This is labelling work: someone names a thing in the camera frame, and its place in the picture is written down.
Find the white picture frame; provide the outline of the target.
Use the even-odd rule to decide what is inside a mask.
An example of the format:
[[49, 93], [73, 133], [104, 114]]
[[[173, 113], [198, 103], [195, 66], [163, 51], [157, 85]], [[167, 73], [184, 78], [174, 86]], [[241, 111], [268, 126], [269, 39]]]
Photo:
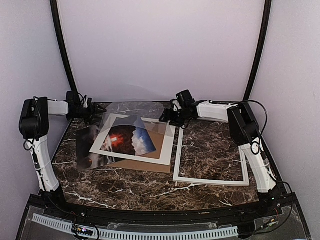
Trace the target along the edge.
[[182, 155], [182, 146], [183, 146], [183, 137], [184, 130], [179, 129], [175, 164], [173, 170], [173, 181], [179, 183], [188, 183], [194, 185], [213, 185], [213, 186], [227, 186], [227, 187], [248, 187], [250, 185], [248, 167], [245, 153], [238, 147], [240, 163], [241, 163], [241, 172], [242, 172], [242, 181], [226, 181], [226, 180], [210, 180], [210, 179], [199, 179], [199, 178], [190, 178], [190, 177], [180, 177], [180, 164], [181, 164], [181, 155]]

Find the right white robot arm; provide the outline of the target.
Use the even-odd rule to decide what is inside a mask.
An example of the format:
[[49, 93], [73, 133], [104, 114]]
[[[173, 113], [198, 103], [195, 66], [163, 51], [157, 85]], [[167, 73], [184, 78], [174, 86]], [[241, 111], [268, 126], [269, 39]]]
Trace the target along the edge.
[[249, 162], [257, 191], [267, 194], [275, 188], [277, 182], [263, 148], [262, 131], [248, 102], [191, 100], [183, 103], [173, 99], [159, 118], [160, 122], [180, 128], [186, 128], [191, 120], [227, 122], [232, 141], [240, 147]]

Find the clear acrylic sheet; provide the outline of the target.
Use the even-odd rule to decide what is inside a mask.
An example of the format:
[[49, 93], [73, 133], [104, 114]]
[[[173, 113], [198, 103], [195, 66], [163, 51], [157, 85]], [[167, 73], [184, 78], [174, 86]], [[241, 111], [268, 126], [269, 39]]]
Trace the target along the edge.
[[173, 137], [176, 128], [160, 122], [166, 105], [162, 102], [113, 102], [107, 108], [100, 124], [100, 131], [112, 127], [138, 127], [150, 133]]

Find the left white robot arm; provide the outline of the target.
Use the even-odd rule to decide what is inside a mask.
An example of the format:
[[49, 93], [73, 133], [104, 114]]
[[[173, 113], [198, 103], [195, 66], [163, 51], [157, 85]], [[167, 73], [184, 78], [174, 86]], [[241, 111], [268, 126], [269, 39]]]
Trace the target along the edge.
[[91, 98], [83, 97], [76, 91], [69, 91], [63, 101], [48, 97], [33, 97], [23, 103], [19, 131], [23, 136], [23, 148], [30, 152], [37, 174], [40, 195], [45, 200], [52, 200], [51, 210], [60, 218], [67, 218], [71, 213], [70, 206], [64, 202], [62, 187], [55, 175], [49, 155], [48, 133], [49, 116], [65, 116], [66, 119], [82, 119], [87, 124], [99, 120], [107, 110]]

